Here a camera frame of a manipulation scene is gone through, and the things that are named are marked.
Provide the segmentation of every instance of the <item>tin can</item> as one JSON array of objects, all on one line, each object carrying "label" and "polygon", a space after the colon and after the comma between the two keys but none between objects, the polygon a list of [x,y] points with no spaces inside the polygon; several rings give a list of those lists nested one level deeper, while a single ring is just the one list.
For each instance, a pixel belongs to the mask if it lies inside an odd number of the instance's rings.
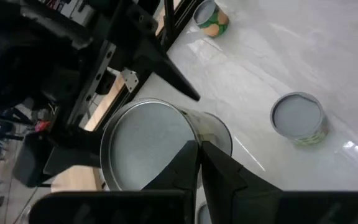
[{"label": "tin can", "polygon": [[210,37],[217,37],[224,33],[229,25],[228,16],[212,0],[203,1],[194,12],[196,25]]},{"label": "tin can", "polygon": [[270,112],[270,121],[278,134],[299,145],[321,142],[328,133],[320,102],[303,92],[289,93],[278,99]]},{"label": "tin can", "polygon": [[188,141],[210,141],[232,154],[229,130],[209,113],[156,99],[128,103],[110,119],[103,134],[100,160],[107,186],[110,190],[143,189]]}]

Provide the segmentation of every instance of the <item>silver bracket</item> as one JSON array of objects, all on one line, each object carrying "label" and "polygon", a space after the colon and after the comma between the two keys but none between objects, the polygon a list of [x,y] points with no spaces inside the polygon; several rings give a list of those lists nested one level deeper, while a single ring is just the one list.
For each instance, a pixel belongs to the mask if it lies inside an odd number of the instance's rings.
[{"label": "silver bracket", "polygon": [[121,75],[124,78],[125,85],[127,86],[129,93],[132,93],[139,83],[136,72],[125,68],[124,71],[121,72]]}]

